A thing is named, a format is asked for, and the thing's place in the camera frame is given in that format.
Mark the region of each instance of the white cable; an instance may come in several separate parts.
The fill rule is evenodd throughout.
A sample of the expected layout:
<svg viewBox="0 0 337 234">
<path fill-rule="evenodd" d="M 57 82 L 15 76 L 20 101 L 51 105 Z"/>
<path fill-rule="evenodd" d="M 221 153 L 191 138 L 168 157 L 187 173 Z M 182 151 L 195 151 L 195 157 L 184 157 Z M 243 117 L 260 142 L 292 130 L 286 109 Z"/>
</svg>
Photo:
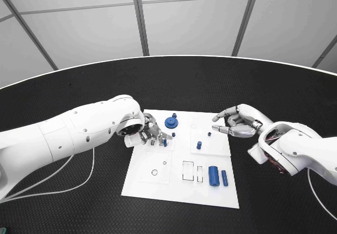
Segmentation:
<svg viewBox="0 0 337 234">
<path fill-rule="evenodd" d="M 20 190 L 15 194 L 7 196 L 4 198 L 4 200 L 12 198 L 14 196 L 20 195 L 22 192 L 25 192 L 28 189 L 31 189 L 34 186 L 37 186 L 40 183 L 43 183 L 47 179 L 50 179 L 56 174 L 57 172 L 61 170 L 61 168 L 64 167 L 64 165 L 67 164 L 67 162 L 71 160 L 71 157 L 73 155 L 69 157 L 67 161 L 64 162 L 63 166 L 41 180 L 38 181 L 35 184 L 33 184 L 30 187 L 27 187 L 25 189 Z"/>
<path fill-rule="evenodd" d="M 87 182 L 87 180 L 90 178 L 90 174 L 92 174 L 92 171 L 93 171 L 93 164 L 94 164 L 94 148 L 92 148 L 92 167 L 90 167 L 89 177 L 86 178 L 84 182 L 80 185 L 77 185 L 76 187 L 73 187 L 73 188 L 70 188 L 67 190 L 63 190 L 63 191 L 47 192 L 47 193 L 40 193 L 40 194 L 30 194 L 30 195 L 24 195 L 24 196 L 18 196 L 18 197 L 9 198 L 9 199 L 4 199 L 0 203 L 4 203 L 7 201 L 12 201 L 15 199 L 20 199 L 20 198 L 24 198 L 24 197 L 30 197 L 30 196 L 40 196 L 40 195 L 48 195 L 48 194 L 60 194 L 60 193 L 64 193 L 64 192 L 76 189 L 77 187 L 80 187 Z"/>
<path fill-rule="evenodd" d="M 312 185 L 310 185 L 310 179 L 309 179 L 309 168 L 308 168 L 308 184 L 309 184 L 309 187 L 310 187 L 313 196 L 315 196 L 315 198 L 316 198 L 316 201 L 318 201 L 319 204 L 321 204 L 321 207 L 323 208 L 323 210 L 326 211 L 326 213 L 329 214 L 329 216 L 337 220 L 337 218 L 334 217 L 334 215 L 331 214 L 331 212 L 328 211 L 328 209 L 326 209 L 325 206 L 322 205 L 321 200 L 319 200 L 319 198 L 318 198 L 318 196 L 316 196 L 316 194 L 315 194 L 315 192 L 313 192 L 313 188 L 312 188 Z"/>
</svg>

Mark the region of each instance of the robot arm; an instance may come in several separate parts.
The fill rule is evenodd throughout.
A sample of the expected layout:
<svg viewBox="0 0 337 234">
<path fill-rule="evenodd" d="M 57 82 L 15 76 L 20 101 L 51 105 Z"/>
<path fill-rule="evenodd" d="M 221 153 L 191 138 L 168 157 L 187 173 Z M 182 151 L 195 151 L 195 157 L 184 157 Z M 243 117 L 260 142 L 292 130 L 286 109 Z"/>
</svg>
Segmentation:
<svg viewBox="0 0 337 234">
<path fill-rule="evenodd" d="M 171 139 L 128 95 L 0 132 L 0 200 L 34 170 L 105 143 L 113 132 L 125 136 L 126 147 L 145 144 L 151 138 Z"/>
<path fill-rule="evenodd" d="M 241 138 L 259 134 L 257 143 L 247 150 L 259 164 L 269 160 L 279 172 L 290 176 L 309 168 L 337 185 L 337 137 L 321 138 L 316 132 L 299 123 L 273 123 L 244 104 L 221 111 L 213 121 L 221 117 L 228 117 L 230 127 L 213 125 L 213 130 Z"/>
</svg>

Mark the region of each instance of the textured black surface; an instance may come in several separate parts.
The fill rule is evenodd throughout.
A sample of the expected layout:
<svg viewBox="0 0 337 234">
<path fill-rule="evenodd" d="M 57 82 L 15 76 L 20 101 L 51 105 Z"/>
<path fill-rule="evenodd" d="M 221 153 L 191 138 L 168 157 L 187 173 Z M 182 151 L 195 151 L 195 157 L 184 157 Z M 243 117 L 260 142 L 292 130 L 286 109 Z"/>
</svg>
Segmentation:
<svg viewBox="0 0 337 234">
<path fill-rule="evenodd" d="M 129 94 L 143 109 L 218 112 L 240 103 L 272 121 L 299 122 L 322 137 L 337 134 L 337 77 L 299 67 L 237 58 L 153 57 L 71 68 L 0 90 L 0 131 L 69 109 Z M 228 138 L 240 209 L 120 196 L 132 149 L 113 136 L 94 149 L 94 169 L 76 190 L 0 204 L 8 233 L 335 233 L 310 194 L 306 172 L 277 174 L 246 150 L 256 142 Z M 80 184 L 92 151 L 28 193 Z M 30 174 L 14 191 L 43 179 L 66 159 Z M 337 186 L 310 173 L 322 203 L 337 214 Z"/>
</svg>

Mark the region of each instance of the white board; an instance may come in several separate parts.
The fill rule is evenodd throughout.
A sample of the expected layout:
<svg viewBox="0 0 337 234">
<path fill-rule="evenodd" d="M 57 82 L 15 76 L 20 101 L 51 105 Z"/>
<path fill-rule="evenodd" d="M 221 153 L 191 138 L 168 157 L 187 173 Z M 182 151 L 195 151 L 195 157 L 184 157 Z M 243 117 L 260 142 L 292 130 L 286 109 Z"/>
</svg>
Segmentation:
<svg viewBox="0 0 337 234">
<path fill-rule="evenodd" d="M 175 133 L 175 137 L 166 141 L 166 147 L 156 141 L 153 145 L 148 141 L 133 147 L 120 195 L 238 208 L 227 136 L 211 131 L 215 113 L 143 112 L 155 117 L 161 131 L 169 135 Z M 168 129 L 164 121 L 172 113 L 178 125 Z M 208 166 L 218 168 L 217 187 L 208 185 Z M 223 186 L 221 170 L 225 170 L 227 187 Z"/>
</svg>

